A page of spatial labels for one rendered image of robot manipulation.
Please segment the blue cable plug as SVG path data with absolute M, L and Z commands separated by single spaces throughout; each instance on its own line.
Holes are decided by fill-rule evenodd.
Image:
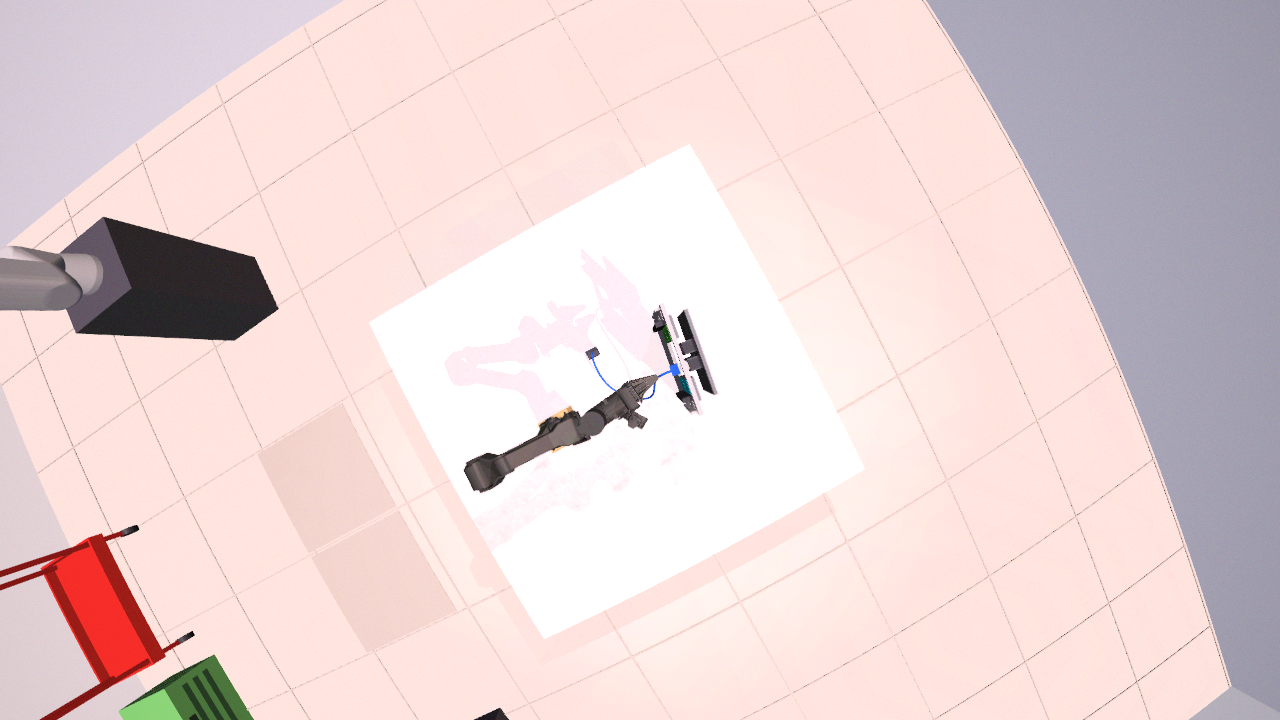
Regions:
M 593 352 L 591 352 L 591 357 L 593 357 Z M 690 370 L 690 368 L 689 368 L 689 363 L 687 363 L 687 361 L 685 361 L 685 363 L 686 363 L 686 366 L 687 366 L 687 369 Z M 596 364 L 595 364 L 595 361 L 594 361 L 594 357 L 593 357 L 593 364 L 594 364 L 594 366 L 595 366 L 595 369 L 596 369 Z M 672 373 L 672 375 L 678 375 L 678 374 L 681 374 L 682 372 L 684 372 L 684 370 L 682 370 L 682 366 L 681 366 L 681 364 L 680 364 L 680 363 L 678 363 L 678 364 L 676 363 L 676 364 L 673 364 L 673 365 L 671 365 L 671 366 L 669 366 L 669 372 L 664 372 L 664 373 L 662 373 L 662 374 L 660 374 L 660 375 L 658 375 L 658 377 L 660 378 L 662 375 L 666 375 L 666 374 L 668 374 L 668 373 Z M 600 372 L 598 372 L 598 369 L 596 369 L 596 373 L 598 373 L 598 375 L 600 375 L 600 378 L 602 378 L 602 380 L 603 380 L 603 382 L 605 383 L 605 386 L 608 386 L 608 387 L 609 387 L 611 389 L 613 389 L 613 391 L 617 391 L 617 389 L 612 388 L 612 387 L 611 387 L 611 386 L 609 386 L 609 384 L 608 384 L 608 383 L 607 383 L 607 382 L 605 382 L 605 380 L 603 379 L 603 377 L 602 377 Z M 649 396 L 649 397 L 646 397 L 646 398 L 652 398 L 652 397 L 653 397 L 653 395 L 655 393 L 655 386 L 657 386 L 657 382 L 655 382 L 655 383 L 654 383 L 654 386 L 653 386 L 653 393 L 652 393 L 652 396 Z M 646 400 L 646 398 L 643 398 L 643 400 Z

